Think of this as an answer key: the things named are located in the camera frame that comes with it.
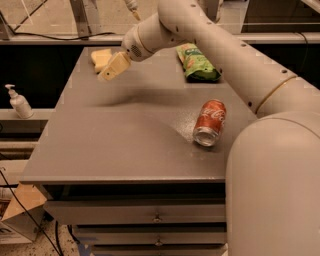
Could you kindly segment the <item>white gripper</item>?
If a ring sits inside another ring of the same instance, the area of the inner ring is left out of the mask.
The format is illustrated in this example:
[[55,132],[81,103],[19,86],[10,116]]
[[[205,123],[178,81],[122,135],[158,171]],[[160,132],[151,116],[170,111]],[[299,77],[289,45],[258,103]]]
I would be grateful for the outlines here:
[[125,52],[116,52],[98,75],[100,81],[110,81],[126,71],[131,66],[131,60],[143,60],[143,46],[141,45],[138,27],[130,29],[123,37],[122,48]]

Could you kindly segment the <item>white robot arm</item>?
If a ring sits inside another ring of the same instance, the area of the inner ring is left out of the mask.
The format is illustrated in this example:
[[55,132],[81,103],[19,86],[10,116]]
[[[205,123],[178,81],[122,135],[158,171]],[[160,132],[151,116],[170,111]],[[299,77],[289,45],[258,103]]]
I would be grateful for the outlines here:
[[159,0],[100,76],[194,43],[257,116],[226,170],[229,256],[320,256],[319,91],[211,21],[197,0]]

